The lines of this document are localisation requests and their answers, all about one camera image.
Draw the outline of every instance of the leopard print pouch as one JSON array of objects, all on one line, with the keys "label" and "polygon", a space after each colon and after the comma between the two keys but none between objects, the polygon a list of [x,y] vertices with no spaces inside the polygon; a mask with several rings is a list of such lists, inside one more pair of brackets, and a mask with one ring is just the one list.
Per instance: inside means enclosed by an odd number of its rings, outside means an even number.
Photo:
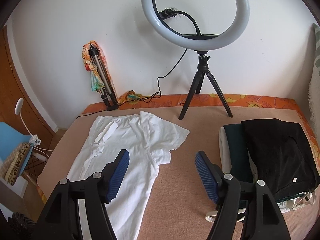
[{"label": "leopard print pouch", "polygon": [[10,165],[15,160],[16,156],[19,154],[19,151],[21,150],[22,143],[19,143],[19,145],[8,155],[8,157],[4,160],[0,167],[0,177],[4,178],[6,175]]},{"label": "leopard print pouch", "polygon": [[5,180],[10,183],[12,186],[15,184],[17,177],[19,175],[21,166],[30,150],[30,144],[29,143],[22,143],[21,149],[18,152],[17,157],[12,162],[12,165],[10,165],[6,175]]}]

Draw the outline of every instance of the black garment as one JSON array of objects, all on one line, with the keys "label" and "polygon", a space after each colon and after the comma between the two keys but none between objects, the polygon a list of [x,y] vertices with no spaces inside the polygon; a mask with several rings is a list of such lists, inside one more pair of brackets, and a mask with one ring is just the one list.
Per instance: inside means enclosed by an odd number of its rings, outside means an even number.
[{"label": "black garment", "polygon": [[320,177],[300,124],[278,119],[241,123],[258,179],[265,181],[275,200],[316,189]]}]

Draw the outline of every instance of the tripod leg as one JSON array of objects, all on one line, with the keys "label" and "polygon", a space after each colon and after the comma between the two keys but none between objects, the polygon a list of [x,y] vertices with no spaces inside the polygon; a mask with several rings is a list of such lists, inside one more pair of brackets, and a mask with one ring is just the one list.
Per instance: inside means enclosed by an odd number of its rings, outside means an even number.
[{"label": "tripod leg", "polygon": [[187,109],[190,105],[190,102],[193,98],[193,95],[195,94],[196,92],[196,89],[198,87],[198,84],[200,82],[200,79],[201,77],[204,75],[204,73],[202,72],[199,72],[197,71],[195,77],[193,78],[193,81],[192,81],[192,84],[191,84],[191,87],[190,87],[190,90],[189,90],[189,93],[187,95],[187,99],[186,101],[184,102],[184,105],[183,105],[183,108],[182,108],[182,111],[180,113],[180,116],[179,116],[179,120],[182,120],[184,118],[184,115],[186,114],[187,112]]},{"label": "tripod leg", "polygon": [[199,84],[197,86],[197,89],[196,89],[196,95],[199,95],[200,94],[200,90],[201,90],[201,87],[202,87],[202,83],[203,83],[203,79],[204,79],[204,73],[202,73],[202,77],[199,81]]},{"label": "tripod leg", "polygon": [[215,91],[217,92],[217,94],[218,94],[218,96],[219,96],[224,108],[226,109],[226,111],[228,113],[228,116],[229,117],[233,117],[233,114],[231,113],[230,107],[229,107],[226,99],[224,98],[224,95],[222,94],[222,91],[221,91],[217,81],[215,80],[214,76],[211,74],[211,72],[209,70],[206,72],[206,75],[209,78],[209,80],[210,80],[212,86],[214,87]]}]

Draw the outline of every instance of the orange floral bedsheet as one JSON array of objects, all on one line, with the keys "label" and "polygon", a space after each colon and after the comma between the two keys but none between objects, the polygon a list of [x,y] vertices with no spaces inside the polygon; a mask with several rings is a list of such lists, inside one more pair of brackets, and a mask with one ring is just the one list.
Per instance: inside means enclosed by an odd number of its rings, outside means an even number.
[{"label": "orange floral bedsheet", "polygon": [[[311,145],[316,154],[318,166],[320,166],[320,153],[319,146],[316,141],[313,131],[301,112],[299,106],[293,99],[288,98],[275,98],[267,96],[250,96],[250,95],[231,95],[224,94],[230,106],[244,106],[244,107],[264,107],[264,108],[278,108],[278,109],[292,109],[296,110],[301,118],[303,125],[310,137]],[[148,107],[169,107],[169,106],[183,106],[187,95],[163,95],[161,98],[154,98],[149,103],[143,101],[128,102],[119,107],[119,109],[132,109],[132,108],[148,108]],[[201,94],[194,95],[190,106],[222,106],[222,103],[217,94]],[[106,110],[103,102],[89,105],[82,114],[94,113]],[[47,199],[39,187],[38,193],[44,203]]]}]

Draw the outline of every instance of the black cable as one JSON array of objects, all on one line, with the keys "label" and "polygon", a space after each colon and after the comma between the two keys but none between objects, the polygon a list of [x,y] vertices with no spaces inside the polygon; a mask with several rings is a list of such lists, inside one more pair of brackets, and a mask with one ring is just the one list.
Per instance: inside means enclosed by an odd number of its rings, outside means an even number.
[{"label": "black cable", "polygon": [[192,21],[193,25],[195,26],[197,35],[198,35],[198,36],[201,36],[200,29],[199,29],[196,21],[191,17],[191,15],[189,15],[189,14],[187,14],[187,13],[185,13],[185,12],[182,12],[182,11],[170,11],[170,14],[174,14],[174,13],[176,13],[176,14],[182,14],[182,15],[188,17],[188,18],[190,19],[190,21]]},{"label": "black cable", "polygon": [[[160,83],[159,83],[159,79],[160,78],[165,78],[167,77],[174,69],[175,67],[179,64],[179,62],[182,60],[183,56],[186,54],[188,49],[186,49],[184,51],[184,53],[182,54],[182,56],[180,57],[180,59],[178,60],[178,62],[173,66],[173,68],[163,77],[157,77],[157,82],[158,82],[158,89],[159,89],[159,92],[156,92],[154,93],[152,96],[148,96],[148,97],[143,97],[143,98],[140,98],[140,99],[132,99],[132,100],[128,100],[128,101],[125,101],[123,102],[122,104],[120,104],[119,106],[122,106],[123,104],[125,103],[128,103],[128,102],[133,102],[133,101],[143,101],[145,103],[149,103],[153,98],[160,98],[162,96],[161,94],[161,89],[160,89]],[[78,117],[81,117],[81,116],[88,116],[88,115],[91,115],[91,114],[96,114],[96,113],[101,113],[101,112],[104,112],[106,110],[102,110],[102,111],[98,111],[98,112],[94,112],[94,113],[90,113],[90,114],[86,114],[86,115],[79,115]]]}]

